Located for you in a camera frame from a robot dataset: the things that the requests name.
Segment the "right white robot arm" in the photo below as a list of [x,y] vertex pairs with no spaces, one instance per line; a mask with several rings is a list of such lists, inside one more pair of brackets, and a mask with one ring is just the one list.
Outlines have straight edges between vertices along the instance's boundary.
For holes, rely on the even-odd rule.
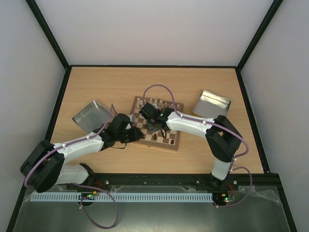
[[215,189],[222,189],[227,184],[227,176],[242,136],[225,116],[189,116],[172,108],[160,110],[150,103],[146,103],[139,114],[146,119],[151,131],[181,131],[206,139],[215,157],[211,185]]

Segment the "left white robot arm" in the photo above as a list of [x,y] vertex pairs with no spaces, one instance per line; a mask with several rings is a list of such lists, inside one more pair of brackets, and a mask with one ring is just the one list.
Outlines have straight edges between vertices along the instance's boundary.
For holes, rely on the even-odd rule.
[[117,142],[126,145],[139,141],[144,134],[133,125],[132,118],[133,115],[118,114],[111,122],[75,140],[55,144],[41,141],[20,167],[24,185],[42,193],[54,185],[82,184],[89,177],[88,169],[81,164],[69,166],[68,163],[113,147]]

